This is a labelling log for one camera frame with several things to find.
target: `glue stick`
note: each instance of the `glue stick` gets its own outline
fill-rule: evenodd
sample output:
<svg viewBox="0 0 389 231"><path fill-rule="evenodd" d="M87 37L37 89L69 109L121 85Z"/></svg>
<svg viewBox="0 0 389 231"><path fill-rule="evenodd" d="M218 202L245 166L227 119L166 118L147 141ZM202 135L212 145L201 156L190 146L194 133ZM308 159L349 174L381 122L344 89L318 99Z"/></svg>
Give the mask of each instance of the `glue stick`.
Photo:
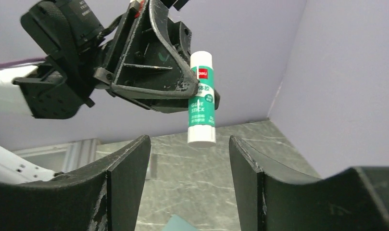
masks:
<svg viewBox="0 0 389 231"><path fill-rule="evenodd" d="M197 94L188 100L189 146L209 148L215 146L214 71L213 57L198 51L190 57L190 68L199 80Z"/></svg>

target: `glue stick label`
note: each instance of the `glue stick label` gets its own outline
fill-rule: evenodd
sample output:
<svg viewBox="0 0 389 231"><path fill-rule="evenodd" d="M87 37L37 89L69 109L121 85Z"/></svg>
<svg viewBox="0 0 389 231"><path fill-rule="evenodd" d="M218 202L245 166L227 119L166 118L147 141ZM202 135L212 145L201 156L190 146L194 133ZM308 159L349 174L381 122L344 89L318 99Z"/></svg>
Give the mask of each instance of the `glue stick label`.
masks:
<svg viewBox="0 0 389 231"><path fill-rule="evenodd" d="M199 89L196 96L188 100L188 126L211 125L214 121L214 72L207 66L192 68L199 79Z"/></svg>

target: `white wall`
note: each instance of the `white wall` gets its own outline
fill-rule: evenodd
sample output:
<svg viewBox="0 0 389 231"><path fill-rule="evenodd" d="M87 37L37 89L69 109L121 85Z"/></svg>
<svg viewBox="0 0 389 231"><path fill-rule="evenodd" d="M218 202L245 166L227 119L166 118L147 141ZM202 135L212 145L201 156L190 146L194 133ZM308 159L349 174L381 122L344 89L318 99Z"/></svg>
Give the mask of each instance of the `white wall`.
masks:
<svg viewBox="0 0 389 231"><path fill-rule="evenodd" d="M21 28L20 16L37 0L0 0L0 62L40 56L42 51ZM125 0L87 0L108 25L127 9ZM213 54L216 88L222 99L218 126L263 119L285 70L306 0L191 0L175 21L193 32L192 51ZM148 112L106 92L96 91L92 109L66 121L35 120L0 113L0 144L23 149L73 140L103 142L164 135L187 129L187 113Z"/></svg>
<svg viewBox="0 0 389 231"><path fill-rule="evenodd" d="M323 177L389 165L389 0L308 0L270 117Z"/></svg>

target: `red logo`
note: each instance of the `red logo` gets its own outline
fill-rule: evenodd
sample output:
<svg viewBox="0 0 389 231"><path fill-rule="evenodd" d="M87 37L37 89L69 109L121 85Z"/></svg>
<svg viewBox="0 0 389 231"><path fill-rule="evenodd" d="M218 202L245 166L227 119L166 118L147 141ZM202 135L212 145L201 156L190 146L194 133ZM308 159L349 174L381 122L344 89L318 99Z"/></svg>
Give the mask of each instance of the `red logo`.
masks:
<svg viewBox="0 0 389 231"><path fill-rule="evenodd" d="M199 68L199 78L208 79L208 70L206 68Z"/></svg>

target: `white glue stick bottom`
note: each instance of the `white glue stick bottom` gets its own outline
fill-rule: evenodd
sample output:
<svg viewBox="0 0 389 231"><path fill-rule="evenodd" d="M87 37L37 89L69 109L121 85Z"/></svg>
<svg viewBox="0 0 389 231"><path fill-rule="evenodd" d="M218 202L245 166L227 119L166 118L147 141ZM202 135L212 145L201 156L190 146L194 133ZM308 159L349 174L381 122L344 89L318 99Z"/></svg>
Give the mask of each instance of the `white glue stick bottom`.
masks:
<svg viewBox="0 0 389 231"><path fill-rule="evenodd" d="M215 127L194 125L188 128L187 143L193 148L211 148L215 146Z"/></svg>

